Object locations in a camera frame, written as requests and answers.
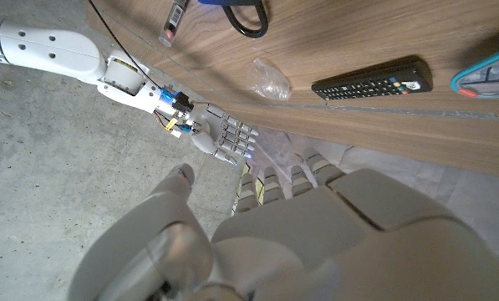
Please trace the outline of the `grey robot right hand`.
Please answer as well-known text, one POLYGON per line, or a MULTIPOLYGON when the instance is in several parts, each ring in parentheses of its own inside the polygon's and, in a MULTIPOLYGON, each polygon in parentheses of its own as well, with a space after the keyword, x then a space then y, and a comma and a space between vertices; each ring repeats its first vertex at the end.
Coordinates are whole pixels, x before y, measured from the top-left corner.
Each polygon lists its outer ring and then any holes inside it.
POLYGON ((191 140, 200 150, 234 166, 233 154, 250 159, 258 131, 212 103, 195 103, 189 115, 191 140))

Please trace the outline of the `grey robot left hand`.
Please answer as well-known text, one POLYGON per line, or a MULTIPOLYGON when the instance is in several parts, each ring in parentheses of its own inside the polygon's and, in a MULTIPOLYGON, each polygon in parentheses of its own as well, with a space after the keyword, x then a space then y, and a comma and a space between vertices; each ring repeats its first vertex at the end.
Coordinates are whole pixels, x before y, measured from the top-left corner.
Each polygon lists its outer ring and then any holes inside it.
POLYGON ((371 169, 345 173, 314 148, 249 175, 235 214, 208 237, 188 207, 195 180, 174 167, 84 256, 71 300, 499 300, 499 258, 428 196, 371 169))

